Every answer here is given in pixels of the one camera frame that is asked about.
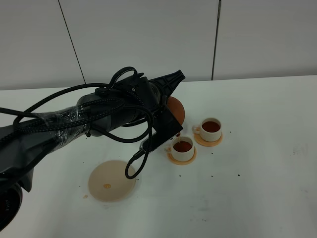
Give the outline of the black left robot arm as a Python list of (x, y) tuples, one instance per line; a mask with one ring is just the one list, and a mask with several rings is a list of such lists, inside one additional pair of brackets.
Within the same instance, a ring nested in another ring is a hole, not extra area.
[[(133, 67), (120, 69), (109, 83), (88, 83), (58, 91), (21, 112), (1, 108), (15, 116), (0, 129), (0, 226), (18, 213), (22, 192), (32, 188), (33, 169), (49, 153), (81, 135), (104, 135), (121, 143), (140, 142), (129, 163), (148, 155), (182, 130), (168, 107), (171, 94), (184, 74), (177, 71), (147, 79)], [(76, 106), (56, 112), (35, 113), (43, 104), (66, 93), (94, 88)]]

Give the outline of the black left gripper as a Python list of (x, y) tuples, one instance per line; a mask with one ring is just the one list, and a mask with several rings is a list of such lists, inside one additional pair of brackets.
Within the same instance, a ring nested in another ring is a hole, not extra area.
[[(151, 140), (155, 132), (167, 132), (174, 136), (183, 129), (167, 106), (171, 94), (186, 78), (181, 70), (151, 80), (143, 74), (133, 74), (117, 82), (120, 76), (121, 74), (115, 74), (112, 77), (108, 89), (122, 92), (125, 106), (120, 114), (111, 116), (109, 131), (120, 126), (130, 127), (148, 121), (145, 135)], [(145, 135), (134, 139), (123, 139), (108, 134), (110, 138), (121, 143), (137, 142)]]

